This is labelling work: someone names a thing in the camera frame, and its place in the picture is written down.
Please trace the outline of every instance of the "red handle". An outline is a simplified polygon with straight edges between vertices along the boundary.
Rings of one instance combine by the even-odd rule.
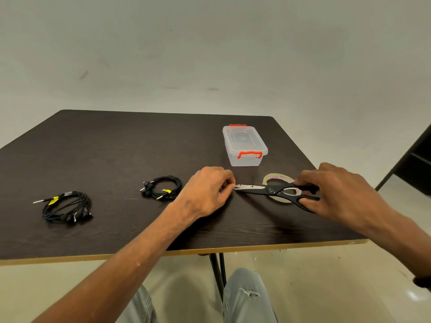
[[[245,155],[245,154],[257,154],[259,156],[257,156],[256,158],[261,158],[263,153],[262,152],[256,152],[256,151],[248,151],[248,152],[240,152],[240,154],[238,155],[238,158],[241,158],[241,156]]]

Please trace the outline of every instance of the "ripped jeans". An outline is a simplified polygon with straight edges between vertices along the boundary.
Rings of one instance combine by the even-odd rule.
[[[223,294],[224,323],[277,323],[260,276],[243,267],[230,276]],[[150,295],[140,286],[116,323],[157,323]]]

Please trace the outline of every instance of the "white wall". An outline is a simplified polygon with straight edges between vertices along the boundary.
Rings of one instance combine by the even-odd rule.
[[[64,108],[266,114],[375,186],[431,122],[430,6],[0,0],[0,146]]]

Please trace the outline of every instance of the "container lid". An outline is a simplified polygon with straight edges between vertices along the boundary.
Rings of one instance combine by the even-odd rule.
[[[248,154],[256,154],[256,157],[268,154],[267,146],[254,127],[224,126],[223,135],[227,151],[232,155],[238,155],[238,158],[242,155],[249,156]]]

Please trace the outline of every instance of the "left hand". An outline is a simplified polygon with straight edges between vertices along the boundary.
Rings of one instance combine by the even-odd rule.
[[[232,171],[205,167],[190,178],[173,204],[183,207],[188,215],[197,220],[223,206],[234,187]]]

